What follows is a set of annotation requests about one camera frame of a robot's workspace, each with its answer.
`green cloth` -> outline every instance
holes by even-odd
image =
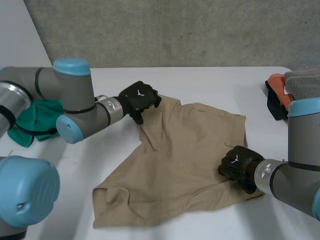
[[[64,110],[60,100],[36,100],[28,109],[21,113],[16,123],[29,131],[48,131],[49,129],[56,128],[56,120],[62,114],[64,114]],[[21,132],[14,127],[8,131],[8,136],[17,144],[26,148],[34,140],[34,136]],[[59,134],[46,134],[35,137],[39,141],[44,141],[55,136],[59,136]]]

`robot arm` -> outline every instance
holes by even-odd
[[[141,113],[161,97],[138,81],[118,96],[95,97],[89,64],[84,59],[56,60],[52,67],[6,67],[0,70],[0,137],[37,99],[61,100],[64,115],[56,120],[59,135],[78,143],[130,115]],[[48,161],[10,156],[0,158],[0,240],[20,240],[27,227],[41,222],[58,198],[60,180]]]
[[[320,97],[293,101],[288,114],[288,162],[263,159],[237,146],[219,166],[220,174],[256,187],[320,221]],[[233,162],[238,153],[237,162]]]
[[[119,96],[96,102],[89,64],[84,59],[56,60],[53,67],[7,67],[0,74],[0,136],[36,99],[60,99],[64,115],[56,121],[60,136],[70,144],[80,142],[130,114],[142,124],[141,112],[156,107],[157,91],[141,81]]]

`light blue joint cap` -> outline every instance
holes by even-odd
[[[313,216],[320,221],[320,188],[316,191],[312,202]]]
[[[84,139],[78,125],[66,115],[60,115],[55,125],[59,135],[69,144],[76,144]]]
[[[292,101],[289,105],[289,118],[320,113],[320,97]]]
[[[0,67],[0,72],[1,72],[3,69],[6,69],[6,68],[9,68],[9,67],[8,67],[8,66]]]
[[[83,58],[61,58],[53,62],[53,69],[61,74],[88,76],[91,74],[89,63]]]
[[[13,227],[44,220],[59,190],[58,171],[46,160],[9,156],[0,162],[0,218]]]

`table surface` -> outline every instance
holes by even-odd
[[[284,67],[94,68],[94,93],[116,96],[136,81],[150,84],[182,104],[203,103],[246,119],[248,146],[270,159],[287,159],[288,125],[267,108],[265,80]],[[1,144],[11,145],[5,138]],[[61,138],[15,145],[12,155],[51,161],[61,179],[60,195],[49,217],[28,228],[26,240],[315,240],[319,222],[265,196],[217,210],[185,213],[155,227],[93,229],[92,190],[140,144],[130,117],[71,145]]]

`gray wall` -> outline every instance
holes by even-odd
[[[92,67],[320,64],[319,0],[24,0],[51,59]]]

